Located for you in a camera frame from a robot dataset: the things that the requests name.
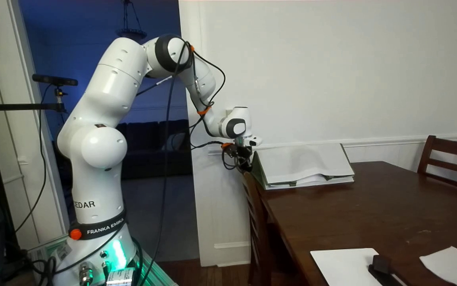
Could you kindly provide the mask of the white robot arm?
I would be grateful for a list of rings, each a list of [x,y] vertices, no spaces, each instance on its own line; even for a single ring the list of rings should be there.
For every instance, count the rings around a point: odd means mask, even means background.
[[[212,108],[218,91],[215,70],[175,37],[156,37],[142,45],[117,38],[106,48],[56,137],[58,151],[69,159],[72,170],[75,224],[67,230],[69,240],[94,240],[123,224],[120,173],[126,141],[152,132],[126,119],[142,79],[179,78],[207,135],[240,148],[258,143],[248,130],[244,107],[223,113]]]

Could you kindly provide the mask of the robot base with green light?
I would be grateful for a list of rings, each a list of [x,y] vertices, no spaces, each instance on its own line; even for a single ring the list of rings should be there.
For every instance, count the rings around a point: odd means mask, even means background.
[[[44,286],[177,286],[126,227],[87,242],[58,238],[28,257]]]

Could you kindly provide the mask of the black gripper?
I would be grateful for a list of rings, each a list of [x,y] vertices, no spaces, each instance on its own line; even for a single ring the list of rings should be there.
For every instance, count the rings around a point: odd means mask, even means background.
[[[250,170],[250,146],[236,146],[234,143],[223,143],[221,145],[221,164],[226,170]]]

